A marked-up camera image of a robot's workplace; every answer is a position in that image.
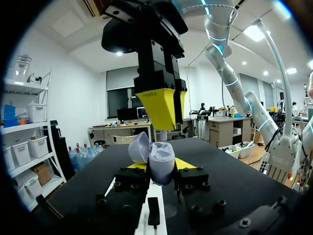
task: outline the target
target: white wall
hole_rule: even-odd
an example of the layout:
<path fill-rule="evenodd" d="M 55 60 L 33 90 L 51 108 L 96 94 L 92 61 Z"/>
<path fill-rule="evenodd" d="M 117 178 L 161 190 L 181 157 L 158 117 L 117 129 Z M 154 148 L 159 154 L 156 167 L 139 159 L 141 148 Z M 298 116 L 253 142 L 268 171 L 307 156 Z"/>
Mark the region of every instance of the white wall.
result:
<path fill-rule="evenodd" d="M 35 76 L 44 76 L 53 67 L 50 119 L 58 121 L 67 145 L 89 143 L 87 127 L 99 124 L 99 118 L 105 116 L 100 106 L 103 103 L 106 108 L 106 101 L 99 99 L 104 99 L 102 92 L 105 93 L 106 82 L 99 78 L 99 74 L 87 69 L 62 47 L 34 29 L 24 37 L 16 54 L 19 52 L 32 57 L 28 74 L 34 72 Z"/>

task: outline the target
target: screw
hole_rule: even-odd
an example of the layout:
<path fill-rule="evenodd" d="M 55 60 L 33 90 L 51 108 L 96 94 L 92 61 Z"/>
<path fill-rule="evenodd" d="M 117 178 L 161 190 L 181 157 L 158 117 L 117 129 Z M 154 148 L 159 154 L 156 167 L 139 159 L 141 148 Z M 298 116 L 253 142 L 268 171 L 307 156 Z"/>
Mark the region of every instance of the screw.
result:
<path fill-rule="evenodd" d="M 246 228 L 246 227 L 249 227 L 251 224 L 251 220 L 249 218 L 243 218 L 242 220 L 240 220 L 239 222 L 239 226 L 241 228 Z"/>

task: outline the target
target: black table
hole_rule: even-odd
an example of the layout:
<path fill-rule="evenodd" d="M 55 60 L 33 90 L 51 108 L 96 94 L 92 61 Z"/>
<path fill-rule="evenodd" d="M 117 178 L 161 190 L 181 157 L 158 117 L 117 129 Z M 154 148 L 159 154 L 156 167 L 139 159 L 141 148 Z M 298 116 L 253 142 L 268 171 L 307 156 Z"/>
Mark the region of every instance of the black table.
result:
<path fill-rule="evenodd" d="M 296 207 L 301 195 L 196 138 L 170 141 L 176 157 L 209 173 L 210 193 L 227 201 L 222 219 L 212 229 L 233 223 L 261 205 L 273 205 L 279 196 L 287 197 L 287 206 Z M 76 213 L 80 207 L 95 206 L 95 195 L 108 189 L 115 172 L 133 162 L 128 145 L 111 145 L 49 198 L 61 213 Z M 188 234 L 187 214 L 178 202 L 174 183 L 162 188 L 168 234 Z"/>

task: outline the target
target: light blue object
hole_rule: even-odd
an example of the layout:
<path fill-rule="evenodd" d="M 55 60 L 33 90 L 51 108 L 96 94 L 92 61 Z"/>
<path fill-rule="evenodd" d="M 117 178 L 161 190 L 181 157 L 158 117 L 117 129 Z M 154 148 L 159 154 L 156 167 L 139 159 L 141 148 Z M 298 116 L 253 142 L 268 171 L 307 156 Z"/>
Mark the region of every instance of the light blue object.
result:
<path fill-rule="evenodd" d="M 128 153 L 135 163 L 147 163 L 150 156 L 150 142 L 145 132 L 141 132 L 128 146 Z"/>
<path fill-rule="evenodd" d="M 167 142 L 152 143 L 149 166 L 152 180 L 159 185 L 167 185 L 172 181 L 171 172 L 175 166 L 175 153 Z"/>

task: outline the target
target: storage box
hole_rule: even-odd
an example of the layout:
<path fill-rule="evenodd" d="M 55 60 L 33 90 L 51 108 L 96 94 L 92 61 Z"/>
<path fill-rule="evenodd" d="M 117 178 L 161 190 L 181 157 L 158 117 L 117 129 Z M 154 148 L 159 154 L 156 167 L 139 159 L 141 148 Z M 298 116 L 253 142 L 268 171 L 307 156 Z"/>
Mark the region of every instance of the storage box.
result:
<path fill-rule="evenodd" d="M 47 136 L 35 136 L 28 141 L 29 154 L 41 158 L 48 154 Z"/>
<path fill-rule="evenodd" d="M 28 119 L 32 123 L 47 121 L 46 108 L 47 108 L 46 104 L 30 104 L 30 105 L 28 105 L 28 107 L 26 108 L 27 114 L 28 114 Z"/>
<path fill-rule="evenodd" d="M 252 144 L 250 147 L 246 147 L 246 148 L 241 148 L 241 151 L 239 152 L 239 158 L 246 158 L 249 157 L 252 154 L 253 151 L 253 146 L 254 144 Z"/>
<path fill-rule="evenodd" d="M 237 147 L 237 146 L 235 146 L 235 145 L 229 145 L 229 146 L 225 146 L 225 147 L 220 147 L 219 149 L 223 150 L 223 149 L 225 149 L 225 148 L 227 148 L 227 147 L 228 147 L 228 149 L 234 149 L 234 148 L 237 148 L 237 149 L 238 149 L 237 151 L 234 151 L 234 152 L 229 153 L 230 156 L 233 156 L 234 158 L 238 159 L 238 156 L 239 156 L 239 153 L 240 153 L 240 151 L 241 151 L 241 148 L 240 148 L 240 147 Z"/>
<path fill-rule="evenodd" d="M 241 128 L 234 127 L 234 128 L 233 128 L 233 133 L 234 133 L 234 134 L 241 134 Z"/>
<path fill-rule="evenodd" d="M 30 162 L 30 156 L 28 151 L 28 141 L 12 145 L 13 157 L 16 158 L 19 165 L 24 165 Z"/>
<path fill-rule="evenodd" d="M 44 186 L 51 180 L 51 174 L 45 163 L 39 163 L 32 168 L 36 175 L 38 175 L 38 180 L 41 186 Z"/>
<path fill-rule="evenodd" d="M 21 201 L 24 203 L 24 205 L 26 207 L 29 207 L 32 200 L 25 189 L 25 185 L 21 185 L 20 187 L 18 187 L 17 192 L 20 196 Z"/>
<path fill-rule="evenodd" d="M 3 148 L 4 151 L 4 160 L 6 163 L 6 167 L 8 169 L 8 172 L 15 169 L 13 158 L 12 158 L 12 152 L 11 147 Z"/>
<path fill-rule="evenodd" d="M 218 112 L 216 113 L 216 116 L 217 116 L 217 117 L 225 117 L 225 111 L 218 111 Z"/>
<path fill-rule="evenodd" d="M 36 199 L 37 196 L 43 193 L 43 188 L 41 187 L 38 175 L 36 175 L 31 169 L 24 171 L 15 177 L 18 185 L 25 185 L 26 192 L 32 200 Z"/>

